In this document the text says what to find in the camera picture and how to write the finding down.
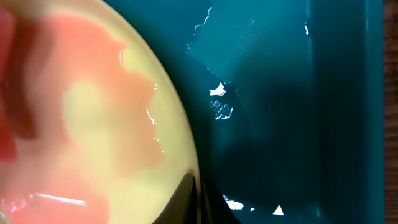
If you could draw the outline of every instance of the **wooden table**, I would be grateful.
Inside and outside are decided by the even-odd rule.
[[[384,1],[384,193],[386,223],[398,223],[398,1]]]

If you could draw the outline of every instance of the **teal tray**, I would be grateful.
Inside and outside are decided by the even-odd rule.
[[[382,1],[105,1],[162,62],[241,223],[384,223]]]

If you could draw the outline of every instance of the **pink liquid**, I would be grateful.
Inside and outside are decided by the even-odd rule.
[[[0,11],[0,22],[6,16]],[[116,111],[127,111],[128,119],[115,117],[116,126],[127,127],[113,130],[117,141],[109,158],[115,166],[113,175],[124,177],[163,161],[147,115],[154,82],[125,70],[119,54],[127,46],[90,19],[45,16],[26,23],[15,39],[12,19],[0,27],[0,36],[5,36],[0,49],[12,40],[20,47],[11,56],[0,51],[0,74],[8,86],[0,98],[5,99],[0,101],[0,159],[9,161],[0,167],[6,216],[14,224],[107,223],[107,196],[82,171],[85,154],[66,129],[63,97],[84,80],[112,98],[112,106],[121,107]],[[7,68],[5,58],[12,62]],[[14,133],[20,141],[17,149]],[[73,163],[58,163],[62,154],[72,155]]]

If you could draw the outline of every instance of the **wood grain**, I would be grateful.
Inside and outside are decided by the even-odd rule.
[[[398,223],[398,1],[384,1],[384,196],[387,224]]]

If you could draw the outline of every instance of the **dark brown wood surface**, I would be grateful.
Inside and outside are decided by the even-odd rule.
[[[385,218],[398,223],[398,1],[384,0]]]

